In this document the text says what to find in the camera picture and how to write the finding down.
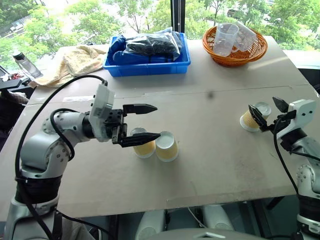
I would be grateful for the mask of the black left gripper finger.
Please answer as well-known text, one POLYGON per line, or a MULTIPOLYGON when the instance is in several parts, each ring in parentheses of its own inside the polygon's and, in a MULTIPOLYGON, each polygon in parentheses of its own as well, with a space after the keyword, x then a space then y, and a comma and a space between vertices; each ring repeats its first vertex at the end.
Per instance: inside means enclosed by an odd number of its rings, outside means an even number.
POLYGON ((157 107, 145 103, 125 104, 122 108, 123 116, 128 114, 144 115, 158 110, 157 107))
POLYGON ((122 148, 135 147, 152 142, 161 136, 160 133, 135 133, 132 136, 120 137, 116 142, 122 148))

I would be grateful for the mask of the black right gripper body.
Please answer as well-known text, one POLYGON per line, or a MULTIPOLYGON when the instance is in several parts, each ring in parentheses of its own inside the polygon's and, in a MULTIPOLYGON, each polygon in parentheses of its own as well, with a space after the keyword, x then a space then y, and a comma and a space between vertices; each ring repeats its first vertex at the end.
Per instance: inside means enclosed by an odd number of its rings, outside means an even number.
POLYGON ((297 115, 296 110, 289 111, 287 113, 277 116, 277 119, 273 121, 273 124, 268 125, 267 121, 260 116, 259 117, 259 128, 262 132, 270 131, 271 133, 278 133, 280 130, 286 128, 291 120, 297 115))

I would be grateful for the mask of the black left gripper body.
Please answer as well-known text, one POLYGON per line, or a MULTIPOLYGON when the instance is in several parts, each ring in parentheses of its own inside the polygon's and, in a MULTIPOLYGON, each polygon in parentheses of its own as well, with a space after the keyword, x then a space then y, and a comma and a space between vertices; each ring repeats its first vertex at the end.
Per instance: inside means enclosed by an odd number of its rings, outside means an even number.
POLYGON ((104 131, 113 144, 121 145, 127 137, 127 124, 122 109, 113 109, 104 121, 104 131))

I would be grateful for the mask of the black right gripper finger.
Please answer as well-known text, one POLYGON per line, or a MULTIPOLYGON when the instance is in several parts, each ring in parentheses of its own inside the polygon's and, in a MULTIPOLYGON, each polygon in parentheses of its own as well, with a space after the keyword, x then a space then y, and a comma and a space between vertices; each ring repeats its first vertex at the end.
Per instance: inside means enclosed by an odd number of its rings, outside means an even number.
POLYGON ((259 129, 264 132, 268 130, 267 118, 270 116, 269 104, 249 104, 249 112, 254 121, 259 126, 259 129))
POLYGON ((279 97, 276 97, 276 96, 273 96, 272 100, 273 100, 275 106, 277 107, 277 109, 281 113, 287 113, 288 112, 289 104, 285 100, 283 100, 283 99, 281 99, 279 97))

